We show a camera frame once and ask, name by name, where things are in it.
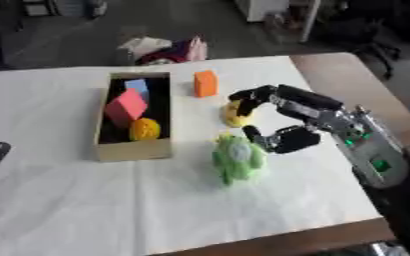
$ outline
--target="white paper sheet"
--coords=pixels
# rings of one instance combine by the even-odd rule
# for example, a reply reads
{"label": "white paper sheet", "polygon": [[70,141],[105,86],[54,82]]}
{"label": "white paper sheet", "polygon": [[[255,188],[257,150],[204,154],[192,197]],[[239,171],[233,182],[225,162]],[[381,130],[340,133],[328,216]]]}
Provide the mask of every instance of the white paper sheet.
{"label": "white paper sheet", "polygon": [[[194,98],[193,73],[207,69],[219,95]],[[119,71],[171,72],[173,158],[93,160],[100,89]],[[0,165],[0,255],[144,255],[379,217],[327,135],[222,185],[213,140],[242,133],[219,108],[236,90],[281,83],[308,88],[287,57],[0,72],[0,141],[13,146]],[[266,134],[297,123],[268,105],[254,120]]]}

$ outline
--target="robotic hand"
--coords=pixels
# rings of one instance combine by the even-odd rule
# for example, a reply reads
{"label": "robotic hand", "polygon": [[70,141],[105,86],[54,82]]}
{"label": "robotic hand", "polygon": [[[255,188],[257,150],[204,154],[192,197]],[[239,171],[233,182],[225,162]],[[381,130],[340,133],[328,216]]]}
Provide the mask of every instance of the robotic hand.
{"label": "robotic hand", "polygon": [[319,144],[320,135],[315,131],[317,129],[331,131],[334,127],[331,127],[328,122],[331,118],[334,119],[337,111],[342,109],[342,103],[339,101],[286,85],[278,87],[265,85],[252,90],[239,91],[230,95],[229,99],[241,100],[237,115],[247,116],[261,104],[270,102],[277,106],[278,113],[304,122],[303,126],[282,128],[268,137],[263,137],[254,126],[243,128],[252,142],[259,144],[267,152],[278,154]]}
{"label": "robotic hand", "polygon": [[289,153],[317,145],[316,131],[329,132],[372,203],[410,252],[410,154],[369,111],[357,106],[349,112],[337,100],[286,85],[239,91],[229,99],[241,100],[237,115],[247,116],[269,102],[278,113],[303,121],[302,126],[282,128],[270,136],[245,126],[249,140],[267,152]]}

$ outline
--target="wooden box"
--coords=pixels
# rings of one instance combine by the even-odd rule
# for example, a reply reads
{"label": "wooden box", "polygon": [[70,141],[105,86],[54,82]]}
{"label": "wooden box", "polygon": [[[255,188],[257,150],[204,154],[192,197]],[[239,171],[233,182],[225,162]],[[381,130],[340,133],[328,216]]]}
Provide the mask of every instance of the wooden box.
{"label": "wooden box", "polygon": [[[156,140],[131,141],[129,130],[113,125],[104,107],[124,90],[125,81],[146,79],[150,105],[142,117],[156,120],[161,135]],[[171,96],[169,73],[112,73],[104,92],[94,135],[94,148],[101,162],[168,158],[171,147]]]}

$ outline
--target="orange cube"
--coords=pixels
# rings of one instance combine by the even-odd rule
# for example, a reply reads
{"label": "orange cube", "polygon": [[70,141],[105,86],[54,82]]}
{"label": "orange cube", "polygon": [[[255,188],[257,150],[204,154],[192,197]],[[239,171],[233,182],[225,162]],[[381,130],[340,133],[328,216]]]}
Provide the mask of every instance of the orange cube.
{"label": "orange cube", "polygon": [[213,71],[194,73],[194,92],[199,98],[217,94],[217,77]]}

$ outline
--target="green plush toy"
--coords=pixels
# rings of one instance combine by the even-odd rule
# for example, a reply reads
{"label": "green plush toy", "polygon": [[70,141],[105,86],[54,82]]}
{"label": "green plush toy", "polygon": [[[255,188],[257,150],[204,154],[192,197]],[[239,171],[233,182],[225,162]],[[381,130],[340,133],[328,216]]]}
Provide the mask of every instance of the green plush toy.
{"label": "green plush toy", "polygon": [[217,139],[213,162],[225,185],[231,185],[235,179],[249,179],[265,161],[265,151],[246,138],[221,134]]}

